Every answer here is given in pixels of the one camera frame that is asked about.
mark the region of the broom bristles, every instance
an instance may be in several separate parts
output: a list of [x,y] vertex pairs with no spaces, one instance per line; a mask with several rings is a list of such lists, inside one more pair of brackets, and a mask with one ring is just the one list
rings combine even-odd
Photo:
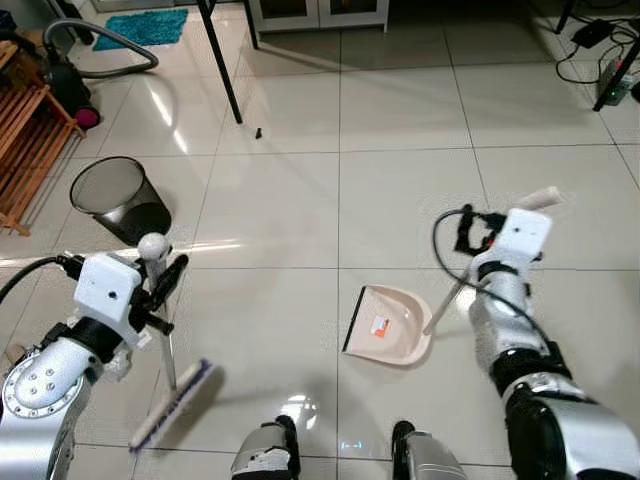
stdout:
[[158,403],[131,437],[129,452],[137,455],[143,448],[155,445],[213,370],[205,358],[191,365],[178,379],[176,391]]

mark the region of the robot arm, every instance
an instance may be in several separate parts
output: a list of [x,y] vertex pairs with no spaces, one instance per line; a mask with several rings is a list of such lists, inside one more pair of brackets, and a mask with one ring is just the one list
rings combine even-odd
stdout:
[[136,347],[145,326],[170,333],[155,317],[186,266],[178,260],[142,289],[145,269],[107,254],[60,257],[76,280],[80,320],[57,324],[9,373],[0,408],[0,478],[63,480],[73,458],[73,432],[92,385],[122,346]]
[[483,291],[469,309],[478,364],[505,406],[513,469],[525,480],[638,479],[633,432],[573,382],[558,345],[532,320],[529,266],[550,227],[542,214],[510,210],[469,269],[484,291],[527,313]]

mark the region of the wooden shoe rack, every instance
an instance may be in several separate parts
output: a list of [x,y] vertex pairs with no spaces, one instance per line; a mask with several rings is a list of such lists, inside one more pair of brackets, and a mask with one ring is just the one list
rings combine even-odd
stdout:
[[27,207],[73,133],[84,138],[12,42],[0,42],[0,227],[30,235]]

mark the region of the vacuum hose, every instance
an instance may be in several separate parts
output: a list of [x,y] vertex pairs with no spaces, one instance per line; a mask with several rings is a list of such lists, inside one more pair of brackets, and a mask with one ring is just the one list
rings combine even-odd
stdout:
[[47,28],[44,30],[42,34],[42,43],[47,50],[47,54],[49,55],[49,59],[52,61],[56,61],[60,59],[58,52],[53,45],[52,36],[53,34],[60,28],[69,28],[69,27],[79,27],[90,30],[94,33],[99,33],[100,35],[104,35],[105,37],[110,38],[111,40],[124,45],[129,50],[132,50],[147,60],[146,63],[140,63],[138,65],[129,65],[127,67],[118,68],[115,70],[106,70],[104,72],[86,72],[83,70],[78,70],[80,75],[84,78],[111,78],[111,77],[120,77],[122,75],[128,75],[130,73],[140,73],[150,70],[158,66],[159,60],[153,53],[149,50],[145,50],[137,43],[132,42],[126,37],[123,37],[119,33],[116,33],[112,30],[108,30],[104,27],[100,27],[98,25],[94,25],[93,23],[86,22],[84,20],[80,20],[78,18],[61,18],[58,20],[54,20],[51,22]]

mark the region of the orange label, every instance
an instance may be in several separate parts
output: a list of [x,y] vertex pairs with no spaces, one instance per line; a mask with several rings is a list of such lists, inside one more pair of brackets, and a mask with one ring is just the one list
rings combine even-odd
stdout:
[[391,325],[391,321],[388,318],[376,315],[370,331],[376,337],[384,338],[384,336],[387,334],[387,330],[389,329],[389,325]]

